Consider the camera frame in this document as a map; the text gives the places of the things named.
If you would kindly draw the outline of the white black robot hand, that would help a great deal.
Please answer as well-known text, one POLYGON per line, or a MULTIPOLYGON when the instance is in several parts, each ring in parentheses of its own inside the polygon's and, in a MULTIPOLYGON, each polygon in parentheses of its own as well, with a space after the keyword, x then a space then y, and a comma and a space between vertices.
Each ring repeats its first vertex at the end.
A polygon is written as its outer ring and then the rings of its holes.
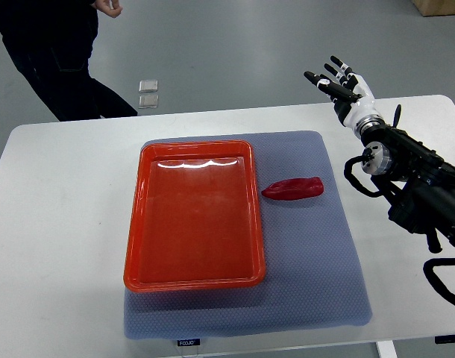
POLYGON ((352 130, 359 130, 361 122, 382 120, 365 79, 338 57, 332 55, 330 62, 324 64, 324 69, 332 78, 310 71, 306 71, 304 77, 331 100, 340 123, 352 130))

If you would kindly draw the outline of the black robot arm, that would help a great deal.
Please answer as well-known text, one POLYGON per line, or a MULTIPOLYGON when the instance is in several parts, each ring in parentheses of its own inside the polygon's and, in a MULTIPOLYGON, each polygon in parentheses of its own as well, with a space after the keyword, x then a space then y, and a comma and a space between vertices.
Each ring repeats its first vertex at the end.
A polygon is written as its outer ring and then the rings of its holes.
MULTIPOLYGON (((398 107, 392 125, 378 114, 354 120, 353 130, 364 150, 345 163, 344 176, 362 194, 384 197, 391 205, 389 220, 410 233, 424 234, 429 251, 438 254, 439 234, 455 247, 455 166, 399 129, 400 115, 398 107)), ((455 294, 434 271, 440 266, 455 266, 455 257, 428 260, 424 275, 455 306, 455 294)))

